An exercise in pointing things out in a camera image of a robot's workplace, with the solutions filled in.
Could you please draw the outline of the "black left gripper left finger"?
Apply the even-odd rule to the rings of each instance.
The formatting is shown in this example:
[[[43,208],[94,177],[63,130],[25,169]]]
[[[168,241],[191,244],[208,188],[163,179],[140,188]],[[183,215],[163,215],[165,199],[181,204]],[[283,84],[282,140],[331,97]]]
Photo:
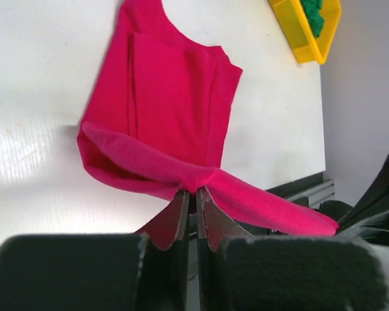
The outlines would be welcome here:
[[[0,310],[184,310],[189,195],[132,234],[18,235],[0,246]]]

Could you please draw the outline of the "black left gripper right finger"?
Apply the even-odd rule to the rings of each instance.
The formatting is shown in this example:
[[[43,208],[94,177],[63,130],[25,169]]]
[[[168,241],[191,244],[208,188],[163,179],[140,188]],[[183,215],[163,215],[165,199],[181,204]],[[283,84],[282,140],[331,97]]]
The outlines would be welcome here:
[[[389,310],[374,250],[340,236],[252,235],[196,195],[202,310]]]

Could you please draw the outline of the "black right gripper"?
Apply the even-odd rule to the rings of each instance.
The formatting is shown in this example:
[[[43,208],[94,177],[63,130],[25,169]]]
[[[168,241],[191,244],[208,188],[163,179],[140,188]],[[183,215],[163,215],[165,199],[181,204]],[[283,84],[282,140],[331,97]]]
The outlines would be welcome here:
[[[329,200],[320,204],[320,212],[339,224],[338,236],[357,237],[373,245],[389,247],[389,154],[355,206]]]

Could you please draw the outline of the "magenta t shirt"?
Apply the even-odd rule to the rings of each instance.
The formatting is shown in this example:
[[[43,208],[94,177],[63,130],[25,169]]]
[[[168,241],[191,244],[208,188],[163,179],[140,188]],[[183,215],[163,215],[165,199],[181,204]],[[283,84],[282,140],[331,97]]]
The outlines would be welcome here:
[[[205,187],[240,222],[291,235],[334,235],[338,224],[330,217],[221,169],[241,75],[222,47],[183,35],[161,1],[125,1],[80,122],[86,172],[164,200]]]

